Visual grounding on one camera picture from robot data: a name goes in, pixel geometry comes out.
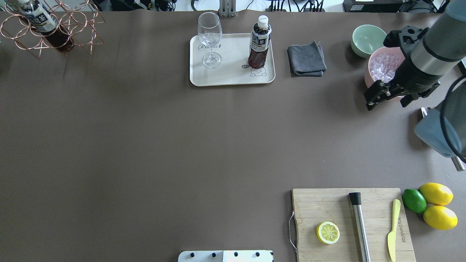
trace pink bowl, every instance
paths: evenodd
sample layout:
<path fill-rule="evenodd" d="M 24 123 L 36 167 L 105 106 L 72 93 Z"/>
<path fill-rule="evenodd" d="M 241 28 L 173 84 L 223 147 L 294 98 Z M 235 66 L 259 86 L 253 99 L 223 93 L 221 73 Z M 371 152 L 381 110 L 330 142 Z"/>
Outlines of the pink bowl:
<path fill-rule="evenodd" d="M 403 62 L 403 60 L 404 60 L 403 52 L 401 52 L 401 49 L 400 49 L 399 47 L 393 47 L 393 48 L 381 47 L 381 48 L 377 49 L 377 50 L 369 57 L 369 60 L 367 61 L 366 72 L 365 72 L 365 74 L 364 74 L 364 82 L 366 82 L 367 88 L 369 88 L 370 86 L 372 86 L 372 84 L 375 82 L 375 80 L 374 80 L 374 79 L 372 78 L 372 76 L 370 75 L 369 63 L 371 62 L 371 60 L 375 59 L 375 58 L 378 57 L 380 54 L 401 55 L 400 64 L 401 64 L 401 62 Z M 403 97 L 392 98 L 390 101 L 392 101 L 392 100 L 394 100 L 394 101 L 399 101 L 401 98 L 403 98 Z"/>

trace black muddler tip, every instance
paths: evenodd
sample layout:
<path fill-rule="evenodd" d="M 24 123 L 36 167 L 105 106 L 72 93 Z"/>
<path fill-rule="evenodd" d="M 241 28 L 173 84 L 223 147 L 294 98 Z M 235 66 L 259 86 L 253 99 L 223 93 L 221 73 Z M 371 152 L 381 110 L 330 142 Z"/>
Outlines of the black muddler tip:
<path fill-rule="evenodd" d="M 349 193 L 348 196 L 350 197 L 349 199 L 351 200 L 352 205 L 355 206 L 361 204 L 361 192 Z"/>

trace bowl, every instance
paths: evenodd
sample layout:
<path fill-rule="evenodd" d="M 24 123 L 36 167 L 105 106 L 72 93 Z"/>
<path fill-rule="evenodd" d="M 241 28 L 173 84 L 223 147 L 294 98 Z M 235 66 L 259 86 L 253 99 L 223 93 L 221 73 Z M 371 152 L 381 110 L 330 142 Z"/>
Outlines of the bowl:
<path fill-rule="evenodd" d="M 387 34 L 373 25 L 361 25 L 353 31 L 351 48 L 356 55 L 369 58 L 377 49 L 384 46 Z"/>
<path fill-rule="evenodd" d="M 376 59 L 377 57 L 379 57 L 381 54 L 399 55 L 399 56 L 401 56 L 401 58 L 400 58 L 400 60 L 399 60 L 399 63 L 398 63 L 398 67 L 399 67 L 399 65 L 404 61 L 403 52 L 401 51 L 401 49 L 400 49 L 399 47 L 393 47 L 393 48 L 381 47 L 381 48 L 377 49 L 377 50 L 369 57 L 369 60 L 367 61 L 367 66 L 366 66 L 365 73 L 364 73 L 364 82 L 366 83 L 367 88 L 369 88 L 370 86 L 372 86 L 372 84 L 375 82 L 375 79 L 374 79 L 374 78 L 371 76 L 371 74 L 370 74 L 370 71 L 371 71 L 371 68 L 370 68 L 371 61 L 375 60 L 375 59 Z M 399 101 L 399 100 L 401 100 L 401 98 L 403 98 L 403 97 L 394 97 L 394 98 L 392 98 L 390 101 Z"/>

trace brown tabletop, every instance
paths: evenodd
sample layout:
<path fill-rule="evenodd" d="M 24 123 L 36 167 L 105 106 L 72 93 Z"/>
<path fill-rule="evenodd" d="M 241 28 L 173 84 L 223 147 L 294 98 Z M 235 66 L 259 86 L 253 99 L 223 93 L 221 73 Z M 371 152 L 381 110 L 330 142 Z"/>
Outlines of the brown tabletop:
<path fill-rule="evenodd" d="M 288 242 L 293 188 L 449 186 L 459 224 L 407 212 L 417 261 L 462 261 L 466 180 L 413 132 L 427 99 L 367 111 L 350 48 L 365 23 L 386 32 L 434 14 L 267 13 L 276 78 L 195 87 L 189 40 L 200 12 L 103 13 L 92 56 L 0 44 L 0 261 L 174 262 L 182 250 L 273 249 Z M 256 11 L 222 19 L 248 33 Z M 323 77 L 290 72 L 287 47 L 320 41 Z"/>

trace gray cloth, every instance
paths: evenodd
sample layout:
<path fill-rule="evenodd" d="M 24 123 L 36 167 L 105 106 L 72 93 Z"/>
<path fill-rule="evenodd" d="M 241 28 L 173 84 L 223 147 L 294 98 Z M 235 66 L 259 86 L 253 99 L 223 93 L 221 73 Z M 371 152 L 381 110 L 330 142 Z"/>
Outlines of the gray cloth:
<path fill-rule="evenodd" d="M 293 73 L 298 76 L 322 76 L 327 69 L 322 47 L 315 41 L 310 45 L 291 45 L 288 47 Z"/>

